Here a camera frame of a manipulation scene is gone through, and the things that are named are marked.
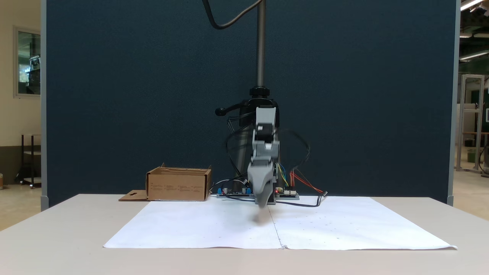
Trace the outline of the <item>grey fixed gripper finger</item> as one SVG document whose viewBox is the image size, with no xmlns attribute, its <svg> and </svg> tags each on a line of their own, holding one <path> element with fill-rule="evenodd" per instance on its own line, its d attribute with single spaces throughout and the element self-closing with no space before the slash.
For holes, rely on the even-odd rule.
<svg viewBox="0 0 489 275">
<path fill-rule="evenodd" d="M 274 177 L 268 178 L 258 178 L 251 177 L 249 180 L 252 184 L 252 192 L 255 198 L 255 204 L 258 205 L 259 209 L 263 209 L 268 204 L 270 196 L 274 196 Z"/>
</svg>

